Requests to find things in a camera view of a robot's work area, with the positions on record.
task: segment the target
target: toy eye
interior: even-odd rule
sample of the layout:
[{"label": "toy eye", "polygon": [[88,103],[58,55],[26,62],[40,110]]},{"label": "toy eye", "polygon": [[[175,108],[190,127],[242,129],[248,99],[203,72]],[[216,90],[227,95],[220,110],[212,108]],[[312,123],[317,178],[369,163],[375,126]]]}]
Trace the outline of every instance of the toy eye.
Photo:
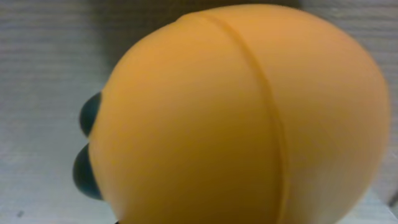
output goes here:
[{"label": "toy eye", "polygon": [[86,136],[90,135],[100,104],[101,93],[97,93],[83,105],[80,111],[80,128]]},{"label": "toy eye", "polygon": [[73,165],[73,180],[77,188],[86,196],[102,200],[101,192],[94,178],[88,157],[88,144],[79,152]]}]

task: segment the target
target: dark spot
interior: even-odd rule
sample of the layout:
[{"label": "dark spot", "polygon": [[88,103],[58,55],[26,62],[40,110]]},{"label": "dark spot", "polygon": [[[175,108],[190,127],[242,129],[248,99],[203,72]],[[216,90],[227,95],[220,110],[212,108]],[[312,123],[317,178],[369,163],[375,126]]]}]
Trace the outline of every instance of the dark spot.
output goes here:
[{"label": "dark spot", "polygon": [[25,214],[24,211],[19,211],[19,212],[17,213],[17,217],[18,217],[18,218],[21,218],[21,217],[24,216],[24,214]]},{"label": "dark spot", "polygon": [[94,178],[88,157],[88,144],[79,152],[73,165],[73,180],[77,188],[86,196],[102,200],[101,192]]},{"label": "dark spot", "polygon": [[90,134],[93,128],[100,104],[101,93],[97,93],[83,105],[80,111],[80,128],[86,136]]}]

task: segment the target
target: wooden surface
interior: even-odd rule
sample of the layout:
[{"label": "wooden surface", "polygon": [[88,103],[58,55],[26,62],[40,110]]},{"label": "wooden surface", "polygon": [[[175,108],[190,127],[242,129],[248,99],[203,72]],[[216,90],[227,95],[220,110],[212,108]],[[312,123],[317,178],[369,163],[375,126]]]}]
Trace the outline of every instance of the wooden surface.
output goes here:
[{"label": "wooden surface", "polygon": [[[181,14],[246,0],[0,1],[0,223],[112,224],[82,196],[72,164],[86,144],[77,117],[137,40]],[[302,7],[357,38],[391,89],[394,124],[374,191],[398,189],[398,0],[304,0]],[[369,193],[342,223],[398,223]]]}]

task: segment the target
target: orange rubber toy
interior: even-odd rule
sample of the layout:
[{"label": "orange rubber toy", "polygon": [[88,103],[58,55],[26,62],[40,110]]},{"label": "orange rubber toy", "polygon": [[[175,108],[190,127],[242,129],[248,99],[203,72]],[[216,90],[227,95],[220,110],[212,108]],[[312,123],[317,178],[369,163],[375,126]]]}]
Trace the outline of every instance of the orange rubber toy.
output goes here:
[{"label": "orange rubber toy", "polygon": [[336,223],[375,176],[389,113],[374,60],[330,23],[196,12],[133,46],[83,107],[75,180],[85,155],[120,224]]}]

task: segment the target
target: orange ball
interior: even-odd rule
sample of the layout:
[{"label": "orange ball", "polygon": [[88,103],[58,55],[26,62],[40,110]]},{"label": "orange ball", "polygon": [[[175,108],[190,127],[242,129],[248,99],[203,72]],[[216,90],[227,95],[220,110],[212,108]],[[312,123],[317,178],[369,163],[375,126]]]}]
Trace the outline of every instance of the orange ball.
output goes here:
[{"label": "orange ball", "polygon": [[389,110],[374,60],[335,26],[222,7],[120,60],[90,160],[120,224],[330,224],[369,187]]}]

